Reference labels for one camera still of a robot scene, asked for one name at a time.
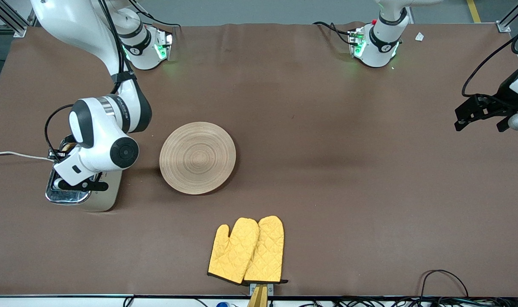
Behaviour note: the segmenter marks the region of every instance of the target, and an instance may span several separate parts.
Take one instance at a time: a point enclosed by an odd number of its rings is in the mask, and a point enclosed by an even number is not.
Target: oven mitt thumb
[[[251,218],[239,218],[230,235],[228,225],[219,226],[208,275],[241,284],[258,238],[259,225]]]
[[[284,225],[277,216],[259,221],[259,240],[244,276],[246,284],[284,284],[282,258],[284,257]]]

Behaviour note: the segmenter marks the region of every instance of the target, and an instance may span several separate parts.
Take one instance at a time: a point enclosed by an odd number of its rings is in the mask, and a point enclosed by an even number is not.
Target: oven mitt
[[[228,225],[217,229],[211,251],[208,275],[241,284],[259,238],[259,225],[240,217],[229,235]]]
[[[282,258],[284,256],[284,225],[277,216],[267,216],[259,221],[259,240],[244,280],[247,284],[282,284]]]

